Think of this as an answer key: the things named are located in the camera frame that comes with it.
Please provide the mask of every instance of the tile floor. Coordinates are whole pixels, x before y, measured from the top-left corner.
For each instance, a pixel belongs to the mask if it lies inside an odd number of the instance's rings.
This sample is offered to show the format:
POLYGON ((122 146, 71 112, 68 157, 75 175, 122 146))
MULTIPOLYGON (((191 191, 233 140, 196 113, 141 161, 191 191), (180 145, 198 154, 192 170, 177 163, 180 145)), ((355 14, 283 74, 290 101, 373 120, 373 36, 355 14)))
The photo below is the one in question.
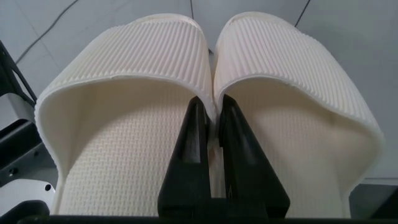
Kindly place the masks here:
MULTIPOLYGON (((73 0, 0 1, 0 40, 14 60, 73 0)), ((156 13, 194 18, 213 49, 225 23, 237 13, 261 11, 295 24, 307 0, 79 0, 18 66, 36 95, 104 30, 156 13)))

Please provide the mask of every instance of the textured insole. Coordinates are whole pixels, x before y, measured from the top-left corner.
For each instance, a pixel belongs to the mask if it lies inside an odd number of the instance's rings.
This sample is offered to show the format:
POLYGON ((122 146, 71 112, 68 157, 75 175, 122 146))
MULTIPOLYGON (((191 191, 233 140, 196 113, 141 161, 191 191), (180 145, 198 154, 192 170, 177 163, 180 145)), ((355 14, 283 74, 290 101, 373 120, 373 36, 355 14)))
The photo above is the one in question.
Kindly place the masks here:
POLYGON ((342 217, 333 156, 333 114, 272 80, 233 86, 232 96, 290 197, 288 217, 342 217))
POLYGON ((88 90, 59 214, 157 215, 157 196, 193 93, 149 80, 88 90))

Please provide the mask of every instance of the white slipper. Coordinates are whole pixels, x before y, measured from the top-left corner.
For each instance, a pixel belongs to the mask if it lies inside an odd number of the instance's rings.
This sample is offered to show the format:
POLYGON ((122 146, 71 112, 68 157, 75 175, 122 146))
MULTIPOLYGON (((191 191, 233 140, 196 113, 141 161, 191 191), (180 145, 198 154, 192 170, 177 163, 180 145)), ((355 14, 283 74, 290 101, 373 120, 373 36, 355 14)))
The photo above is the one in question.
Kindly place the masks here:
POLYGON ((188 102, 212 121, 204 35, 176 14, 93 40, 47 87, 35 116, 59 178, 52 214, 157 215, 157 196, 188 102))
POLYGON ((234 98, 290 197, 287 217, 349 217, 348 196, 384 139, 322 44, 278 17, 247 12, 215 51, 218 112, 234 98))

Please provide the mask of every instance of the black cable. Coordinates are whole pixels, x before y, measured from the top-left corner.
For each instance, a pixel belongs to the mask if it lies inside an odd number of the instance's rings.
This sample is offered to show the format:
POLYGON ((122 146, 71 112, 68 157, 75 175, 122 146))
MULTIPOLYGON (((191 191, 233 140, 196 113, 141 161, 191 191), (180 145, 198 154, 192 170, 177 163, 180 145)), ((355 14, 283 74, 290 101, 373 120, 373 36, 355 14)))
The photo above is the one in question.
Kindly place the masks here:
POLYGON ((300 17, 298 17, 298 19, 297 19, 296 25, 294 25, 294 27, 297 27, 297 25, 299 24, 299 22, 300 22, 300 20, 301 20, 301 17, 303 16, 305 10, 307 9, 308 4, 310 4, 310 1, 311 1, 311 0, 308 0, 308 1, 307 1, 306 5, 304 6, 303 11, 302 11, 301 14, 300 14, 300 17))
POLYGON ((68 7, 66 7, 59 15, 58 15, 58 17, 54 20, 54 22, 52 22, 52 24, 51 24, 51 26, 46 30, 46 31, 44 31, 44 33, 42 34, 42 35, 40 35, 40 37, 38 37, 35 41, 33 41, 33 43, 31 43, 29 46, 28 46, 28 48, 26 48, 26 50, 21 54, 21 56, 19 56, 19 58, 15 61, 15 63, 16 64, 18 64, 18 62, 20 62, 24 57, 25 57, 25 55, 28 53, 28 51, 45 35, 45 34, 47 34, 49 31, 50 31, 50 29, 52 29, 53 27, 54 27, 54 25, 58 22, 58 20, 61 18, 61 16, 64 14, 64 13, 66 13, 66 11, 70 8, 70 7, 72 7, 77 1, 79 1, 79 0, 74 0, 68 7))

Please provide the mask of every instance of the screw hole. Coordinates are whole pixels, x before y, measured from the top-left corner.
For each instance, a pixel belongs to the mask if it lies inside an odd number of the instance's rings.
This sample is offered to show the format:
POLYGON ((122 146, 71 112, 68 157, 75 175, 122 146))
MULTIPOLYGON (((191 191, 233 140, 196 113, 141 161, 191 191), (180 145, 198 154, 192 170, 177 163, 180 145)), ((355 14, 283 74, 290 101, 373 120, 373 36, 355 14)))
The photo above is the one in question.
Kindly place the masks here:
POLYGON ((50 184, 47 184, 45 187, 44 187, 44 190, 45 191, 49 191, 51 189, 51 185, 50 184))
POLYGON ((17 168, 12 168, 12 169, 10 169, 9 171, 8 171, 8 176, 9 177, 12 177, 13 175, 15 175, 15 174, 17 174, 18 173, 18 169, 17 168))

